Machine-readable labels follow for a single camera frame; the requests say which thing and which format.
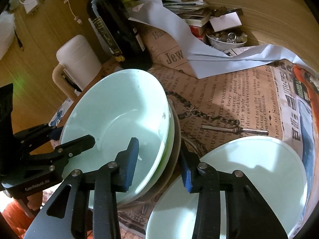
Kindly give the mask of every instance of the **screw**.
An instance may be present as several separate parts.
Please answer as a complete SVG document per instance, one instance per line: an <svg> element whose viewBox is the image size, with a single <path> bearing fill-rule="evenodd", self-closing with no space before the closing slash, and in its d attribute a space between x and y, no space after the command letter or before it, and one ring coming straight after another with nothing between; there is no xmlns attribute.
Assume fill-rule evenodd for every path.
<svg viewBox="0 0 319 239"><path fill-rule="evenodd" d="M243 177L244 173L240 170L235 170L234 174L236 175L236 177Z"/></svg>
<svg viewBox="0 0 319 239"><path fill-rule="evenodd" d="M109 168L115 168L117 166L117 163L113 161L113 162L109 162L107 165Z"/></svg>
<svg viewBox="0 0 319 239"><path fill-rule="evenodd" d="M78 176L80 173L81 173L81 170L79 170L79 169L75 169L71 172L72 176L74 176L74 177Z"/></svg>
<svg viewBox="0 0 319 239"><path fill-rule="evenodd" d="M207 164L207 163L199 163L199 164L198 164L198 167L199 167L200 169L206 169L206 168L208 167L208 164Z"/></svg>

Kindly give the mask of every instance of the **white fluffy object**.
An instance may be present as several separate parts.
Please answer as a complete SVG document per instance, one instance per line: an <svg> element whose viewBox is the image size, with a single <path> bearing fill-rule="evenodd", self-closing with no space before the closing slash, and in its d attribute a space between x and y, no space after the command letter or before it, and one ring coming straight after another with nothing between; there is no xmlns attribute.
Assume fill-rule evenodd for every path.
<svg viewBox="0 0 319 239"><path fill-rule="evenodd" d="M14 38L14 14L4 11L0 15L0 60L8 51Z"/></svg>

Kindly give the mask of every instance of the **white box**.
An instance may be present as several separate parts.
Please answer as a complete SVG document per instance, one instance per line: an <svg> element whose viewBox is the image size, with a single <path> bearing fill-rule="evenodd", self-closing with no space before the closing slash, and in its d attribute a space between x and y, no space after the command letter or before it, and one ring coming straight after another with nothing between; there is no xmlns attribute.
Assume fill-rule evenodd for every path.
<svg viewBox="0 0 319 239"><path fill-rule="evenodd" d="M241 26L241 21L236 12L228 13L220 17L211 17L209 22L215 32Z"/></svg>
<svg viewBox="0 0 319 239"><path fill-rule="evenodd" d="M23 2L23 6L27 14L33 12L38 5L39 5L38 0L25 0Z"/></svg>

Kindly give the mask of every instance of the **power adapter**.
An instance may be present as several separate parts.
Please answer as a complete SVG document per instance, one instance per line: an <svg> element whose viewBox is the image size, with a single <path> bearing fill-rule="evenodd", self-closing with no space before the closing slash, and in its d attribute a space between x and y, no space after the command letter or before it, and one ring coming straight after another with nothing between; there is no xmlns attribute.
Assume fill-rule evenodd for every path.
<svg viewBox="0 0 319 239"><path fill-rule="evenodd" d="M23 2L23 6L27 14L32 13L38 5L39 5L38 0L25 0Z"/></svg>

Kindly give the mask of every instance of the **newspaper print tablecloth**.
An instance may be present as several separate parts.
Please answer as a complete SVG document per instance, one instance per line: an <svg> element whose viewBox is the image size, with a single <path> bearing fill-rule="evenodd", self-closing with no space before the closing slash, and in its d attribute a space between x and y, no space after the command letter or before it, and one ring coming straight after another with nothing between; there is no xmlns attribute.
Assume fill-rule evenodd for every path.
<svg viewBox="0 0 319 239"><path fill-rule="evenodd" d="M195 152L203 156L224 143L262 130L268 131L268 136L285 141L302 159L308 181L307 203L292 238L319 200L316 175L319 80L288 60L198 80L177 46L170 48L152 43L159 36L167 41L166 44L172 43L169 35L151 28L142 35L153 60L160 63L149 72L161 82L168 98L173 100L182 135ZM70 105L71 102L66 101L51 122L58 121ZM225 118L223 121L239 120L240 125L235 127L221 119L209 121L207 115L221 116ZM201 129L202 124L214 126L214 131ZM254 129L254 133L241 132L240 128ZM119 212L123 239L145 237L145 227L156 202L179 173L177 167L170 182L152 201L134 210Z"/></svg>

